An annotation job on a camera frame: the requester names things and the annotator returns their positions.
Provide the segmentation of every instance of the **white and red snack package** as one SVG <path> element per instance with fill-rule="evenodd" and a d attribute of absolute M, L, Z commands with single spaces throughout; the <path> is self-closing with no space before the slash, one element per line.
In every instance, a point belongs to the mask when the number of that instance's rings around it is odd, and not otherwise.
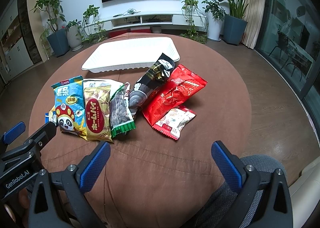
<path fill-rule="evenodd" d="M 183 127 L 196 116 L 196 113 L 183 105 L 171 109 L 152 127 L 168 137 L 178 140 Z"/>

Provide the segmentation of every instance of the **metal bolt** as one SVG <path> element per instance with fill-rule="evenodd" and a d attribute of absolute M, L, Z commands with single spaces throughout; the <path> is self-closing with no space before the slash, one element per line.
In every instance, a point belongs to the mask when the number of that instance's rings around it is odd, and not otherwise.
<path fill-rule="evenodd" d="M 76 165 L 71 164 L 67 167 L 68 171 L 74 171 L 76 169 Z"/>
<path fill-rule="evenodd" d="M 282 174 L 283 174 L 283 171 L 282 171 L 281 168 L 277 168 L 277 169 L 276 169 L 276 173 L 277 173 L 278 175 L 282 175 Z"/>
<path fill-rule="evenodd" d="M 45 169 L 41 169 L 40 171 L 39 171 L 39 174 L 40 175 L 44 175 L 46 173 L 46 170 Z"/>
<path fill-rule="evenodd" d="M 246 165 L 245 167 L 248 171 L 254 171 L 254 166 L 253 165 Z"/>

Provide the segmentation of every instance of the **panda cartoon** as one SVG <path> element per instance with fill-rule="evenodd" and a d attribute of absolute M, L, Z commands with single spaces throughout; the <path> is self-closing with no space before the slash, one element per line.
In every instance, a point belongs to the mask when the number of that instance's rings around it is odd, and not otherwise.
<path fill-rule="evenodd" d="M 74 131 L 75 114 L 70 106 L 62 103 L 56 108 L 58 124 L 64 131 Z"/>

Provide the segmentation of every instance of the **white tv cabinet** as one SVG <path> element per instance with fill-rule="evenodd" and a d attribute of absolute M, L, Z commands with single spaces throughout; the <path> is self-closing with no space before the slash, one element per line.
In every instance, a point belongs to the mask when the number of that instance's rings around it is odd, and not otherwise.
<path fill-rule="evenodd" d="M 206 26 L 206 17 L 201 14 L 192 15 L 194 24 L 198 30 L 204 31 Z M 163 25 L 165 26 L 175 25 L 175 26 L 188 26 L 189 20 L 183 14 L 182 11 L 150 11 L 150 12 L 138 12 L 133 15 L 127 14 L 118 17 L 109 17 L 100 19 L 102 29 L 106 31 L 112 31 L 116 29 L 132 28 L 135 26 L 152 26 L 152 25 Z M 93 34 L 97 30 L 96 23 L 86 26 L 86 32 Z"/>

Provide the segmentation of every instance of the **beige sofa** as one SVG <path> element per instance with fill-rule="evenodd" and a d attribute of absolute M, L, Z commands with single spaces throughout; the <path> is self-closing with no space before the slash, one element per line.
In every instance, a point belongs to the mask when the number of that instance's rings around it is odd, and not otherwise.
<path fill-rule="evenodd" d="M 311 227 L 318 218 L 317 205 L 320 200 L 320 157 L 301 172 L 299 179 L 289 187 L 292 202 L 293 228 Z"/>

